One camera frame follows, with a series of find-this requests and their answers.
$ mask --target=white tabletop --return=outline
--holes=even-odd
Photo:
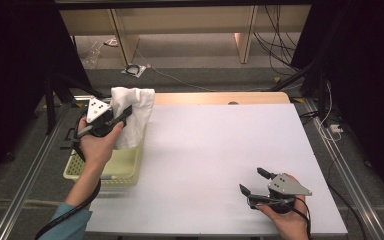
[[[239,190],[241,183],[267,195],[262,167],[289,173],[313,192],[313,236],[347,232],[292,104],[154,106],[143,151],[138,184],[95,199],[87,231],[278,234]]]

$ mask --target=white cloth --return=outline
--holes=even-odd
[[[118,117],[124,109],[132,105],[133,113],[127,118],[114,149],[132,148],[139,145],[144,136],[146,124],[154,106],[155,90],[116,87],[111,89],[111,103],[114,116]]]

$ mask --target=black stand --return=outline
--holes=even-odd
[[[355,0],[347,0],[344,3],[344,6],[339,10],[339,12],[336,14],[336,17],[334,18],[334,21],[332,22],[331,28],[327,33],[327,36],[325,37],[324,41],[322,42],[322,45],[317,52],[316,56],[313,58],[310,64],[308,64],[303,69],[299,70],[297,73],[295,73],[293,76],[289,77],[285,81],[279,83],[275,87],[271,88],[271,92],[277,92],[282,90],[284,87],[288,86],[291,83],[294,83],[301,77],[305,77],[304,83],[301,87],[301,94],[303,96],[309,96],[314,91],[314,86],[316,85],[317,81],[319,82],[319,103],[318,103],[318,117],[320,121],[323,121],[326,117],[326,84],[327,81],[323,77],[322,74],[322,68],[323,64],[326,61],[327,52],[334,42],[334,39],[338,37],[339,33],[341,32],[341,28],[344,27],[344,19],[346,16],[349,16],[350,12],[352,11],[351,6],[355,5]]]
[[[45,81],[46,111],[48,115],[48,130],[46,134],[49,134],[52,131],[56,123],[53,92],[55,91],[62,103],[71,103],[74,100],[74,96],[68,86],[79,88],[97,98],[111,97],[93,89],[92,87],[85,86],[64,74],[54,73],[53,71],[50,72]]]

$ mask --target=forearm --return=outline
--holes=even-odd
[[[84,202],[95,190],[104,167],[104,164],[88,164],[86,161],[85,168],[69,192],[65,203],[77,206]]]

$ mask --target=black cable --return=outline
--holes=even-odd
[[[44,226],[42,229],[40,229],[40,231],[36,234],[35,239],[36,240],[39,239],[41,236],[43,236],[43,234],[45,234],[46,232],[48,232],[49,230],[51,230],[52,228],[54,228],[58,224],[62,223],[63,221],[69,219],[73,215],[77,214],[78,212],[80,212],[85,207],[87,207],[96,198],[96,196],[98,196],[100,189],[101,189],[101,181],[99,180],[98,184],[96,185],[95,190],[92,193],[92,195],[90,195],[85,201],[83,201],[77,207],[71,209],[70,211],[64,213],[63,215],[55,218],[54,220],[52,220],[51,222],[46,224],[46,226]]]
[[[307,112],[307,113],[303,113],[301,115],[299,115],[299,117],[306,117],[306,116],[313,116],[313,115],[317,115],[319,113],[319,111],[311,111],[311,112]]]
[[[269,11],[267,9],[267,5],[265,5],[264,7],[266,9],[267,16],[269,17],[269,20],[270,20],[270,22],[272,24],[272,27],[273,27],[273,29],[275,31],[275,35],[273,37],[273,44],[274,44],[274,40],[276,39],[276,36],[277,36],[279,38],[280,45],[282,46],[281,51],[282,51],[283,55],[285,56],[285,59],[286,59],[286,61],[288,63],[287,66],[290,67],[290,63],[289,63],[288,58],[287,58],[287,56],[286,56],[286,54],[284,52],[284,47],[286,47],[286,45],[283,42],[282,37],[280,36],[280,9],[281,9],[281,7],[279,5],[277,5],[276,8],[275,8],[275,11],[276,11],[276,24],[274,23],[272,17],[270,16],[270,13],[269,13]],[[289,57],[292,58],[292,56],[289,53],[289,51],[287,49],[285,49],[285,50],[288,53]]]
[[[284,47],[284,48],[287,48],[287,49],[289,49],[289,50],[293,50],[293,51],[295,51],[295,48],[290,48],[290,47],[286,47],[286,46],[281,46],[281,45],[278,45],[278,44],[272,44],[272,43],[270,43],[269,41],[265,40],[263,37],[261,37],[259,34],[258,34],[258,36],[260,37],[260,40],[261,40],[261,41],[265,42],[266,44],[270,44],[270,45],[272,45],[273,47],[278,47],[278,48],[282,48],[282,47]]]
[[[80,139],[77,138],[77,134],[78,134],[80,119],[86,113],[87,113],[87,108],[85,108],[85,110],[83,110],[81,112],[81,114],[79,115],[79,117],[76,121],[76,126],[75,126],[74,131],[73,131],[73,149],[77,152],[77,154],[80,156],[80,158],[83,161],[85,161],[85,158],[84,158],[83,152],[80,149]],[[49,230],[51,230],[52,228],[54,228],[58,224],[62,223],[63,221],[69,219],[73,215],[80,212],[82,209],[86,208],[98,196],[100,190],[101,190],[101,181],[98,180],[98,184],[96,185],[95,190],[92,192],[92,194],[86,200],[84,200],[82,203],[80,203],[75,208],[71,209],[70,211],[67,211],[63,215],[55,218],[54,220],[52,220],[51,222],[46,224],[42,229],[39,230],[39,232],[37,232],[37,234],[35,236],[35,240],[39,239],[41,236],[43,236],[43,234],[45,234],[46,232],[48,232]]]
[[[292,39],[291,39],[291,37],[289,36],[289,34],[288,34],[287,32],[285,32],[285,34],[286,34],[286,36],[289,38],[289,41],[291,41],[291,43],[296,47],[297,44],[296,44],[294,41],[292,41]]]
[[[345,200],[345,198],[339,194],[338,191],[336,191],[336,189],[329,183],[329,182],[326,182],[327,183],[327,186],[342,200],[342,202],[344,202],[345,205],[347,205],[347,207],[351,210],[352,214],[355,216],[355,219],[357,220],[358,222],[358,225],[360,226],[360,229],[361,229],[361,233],[363,234],[363,239],[367,239],[367,236],[366,236],[366,232],[364,231],[364,227],[363,227],[363,223],[361,222],[361,219],[360,217],[358,216],[357,212],[354,210],[354,208],[352,208],[352,206],[347,202],[347,200]]]
[[[273,51],[272,51],[271,49],[269,49],[266,45],[264,45],[264,42],[261,40],[262,37],[261,37],[258,33],[255,33],[255,32],[254,32],[254,36],[256,37],[256,39],[257,39],[258,43],[260,44],[261,48],[269,54],[269,63],[270,63],[270,67],[271,67],[271,69],[272,69],[274,72],[276,72],[276,73],[278,73],[278,74],[281,74],[281,75],[287,75],[287,76],[292,75],[292,74],[289,74],[289,73],[282,73],[282,72],[279,72],[279,71],[277,71],[277,70],[273,67],[273,64],[272,64],[272,61],[271,61],[271,58],[272,58],[272,57],[275,58],[276,60],[278,60],[279,62],[283,63],[284,65],[286,65],[286,66],[292,68],[292,66],[290,66],[289,63],[285,62],[283,59],[281,59],[279,56],[277,56],[275,53],[273,53]]]
[[[307,217],[306,214],[300,212],[299,210],[297,210],[294,207],[291,207],[290,209],[293,212],[295,212],[296,214],[300,215],[302,218],[304,218],[305,222],[307,223],[307,236],[308,236],[308,239],[311,239],[311,215],[310,215],[310,209],[308,208],[308,205],[305,203],[305,201],[302,200],[301,198],[294,197],[294,199],[295,200],[299,200],[302,203],[304,203],[305,208],[307,208],[308,217]]]

